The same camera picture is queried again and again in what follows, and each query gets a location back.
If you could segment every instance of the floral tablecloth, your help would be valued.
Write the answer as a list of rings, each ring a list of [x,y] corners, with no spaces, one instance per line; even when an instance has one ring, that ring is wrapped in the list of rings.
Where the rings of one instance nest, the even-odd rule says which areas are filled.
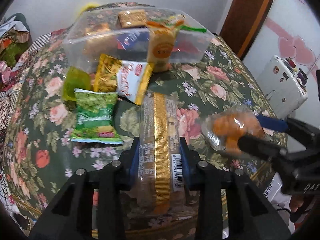
[[[134,3],[105,7],[134,6]],[[12,195],[23,215],[37,219],[62,185],[78,168],[101,169],[130,148],[139,136],[140,108],[120,99],[114,114],[115,128],[124,141],[113,147],[101,144],[76,144],[69,141],[76,120],[75,105],[60,98],[68,62],[61,46],[68,30],[52,37],[35,56],[23,84],[17,108],[9,125],[4,145],[4,170]],[[229,46],[219,36],[212,39],[201,62],[172,64],[165,73],[154,74],[149,90],[173,96],[178,102],[179,134],[191,149],[218,169],[243,169],[264,190],[273,172],[269,163],[256,158],[235,159],[215,153],[205,142],[200,121],[220,113],[235,103],[248,105],[255,114],[275,117],[269,103]],[[266,130],[270,139],[286,145],[286,137]],[[223,218],[226,220],[225,192]],[[193,234],[196,216],[187,220],[170,217],[144,217],[134,192],[121,193],[128,239],[178,239]],[[187,192],[187,205],[197,208],[198,195]]]

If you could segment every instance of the wooden door frame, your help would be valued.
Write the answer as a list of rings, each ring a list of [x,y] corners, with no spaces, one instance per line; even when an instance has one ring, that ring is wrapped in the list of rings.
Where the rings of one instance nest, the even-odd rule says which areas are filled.
[[[256,36],[258,35],[258,33],[259,33],[267,15],[268,15],[268,12],[270,11],[272,2],[273,2],[273,0],[263,0],[262,5],[260,7],[260,10],[258,11],[254,22],[252,22],[251,28],[248,29],[248,31],[247,31],[246,38],[244,39],[241,48],[239,49],[239,51],[235,51],[235,53],[237,54],[237,56],[241,60],[243,60],[243,58],[245,57],[245,55],[249,51],[252,43],[254,42]],[[235,6],[236,6],[236,0],[233,0],[232,4],[230,6],[229,13],[226,17],[225,23],[232,17],[230,12],[232,12],[232,10],[233,10],[233,8],[235,8]],[[225,28],[225,24],[223,24],[220,33],[223,33],[224,28]]]

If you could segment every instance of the white appliance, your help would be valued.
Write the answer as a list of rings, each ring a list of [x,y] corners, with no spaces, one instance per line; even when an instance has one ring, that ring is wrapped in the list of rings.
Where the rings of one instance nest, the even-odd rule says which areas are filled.
[[[307,89],[287,61],[274,55],[257,78],[263,94],[279,119],[308,99]]]

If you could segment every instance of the person's hand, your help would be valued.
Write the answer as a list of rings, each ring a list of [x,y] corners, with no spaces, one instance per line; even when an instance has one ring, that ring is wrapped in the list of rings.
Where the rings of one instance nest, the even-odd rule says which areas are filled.
[[[289,207],[291,212],[296,212],[303,205],[303,195],[293,195],[291,197]]]

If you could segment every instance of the barcode sticker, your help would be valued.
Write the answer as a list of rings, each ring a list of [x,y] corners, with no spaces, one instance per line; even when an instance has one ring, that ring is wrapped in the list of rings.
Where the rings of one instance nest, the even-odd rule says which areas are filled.
[[[171,155],[173,191],[184,190],[181,154]]]

